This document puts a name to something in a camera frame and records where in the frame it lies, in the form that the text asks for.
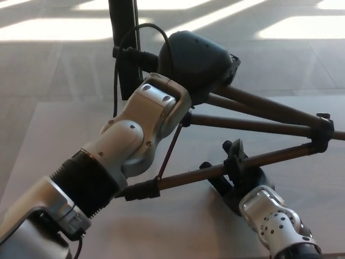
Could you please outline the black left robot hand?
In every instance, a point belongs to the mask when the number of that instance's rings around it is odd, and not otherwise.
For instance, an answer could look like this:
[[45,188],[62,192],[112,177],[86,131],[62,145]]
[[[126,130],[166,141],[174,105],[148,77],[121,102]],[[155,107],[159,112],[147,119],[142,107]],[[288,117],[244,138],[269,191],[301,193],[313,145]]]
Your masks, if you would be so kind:
[[240,59],[227,49],[191,31],[178,31],[163,44],[157,63],[157,73],[183,86],[192,105],[206,102],[208,95],[234,80]]

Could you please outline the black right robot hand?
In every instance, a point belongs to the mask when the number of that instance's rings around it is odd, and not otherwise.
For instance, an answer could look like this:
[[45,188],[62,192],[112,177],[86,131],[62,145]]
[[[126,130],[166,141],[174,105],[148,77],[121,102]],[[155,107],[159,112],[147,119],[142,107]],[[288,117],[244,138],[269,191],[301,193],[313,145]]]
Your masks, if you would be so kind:
[[241,216],[239,203],[246,194],[261,185],[269,186],[272,189],[275,188],[275,185],[260,167],[244,168],[244,159],[247,159],[248,156],[244,152],[241,139],[234,142],[227,140],[222,144],[222,148],[227,153],[227,159],[223,164],[228,178],[221,175],[209,178],[208,181],[231,211],[237,216]]

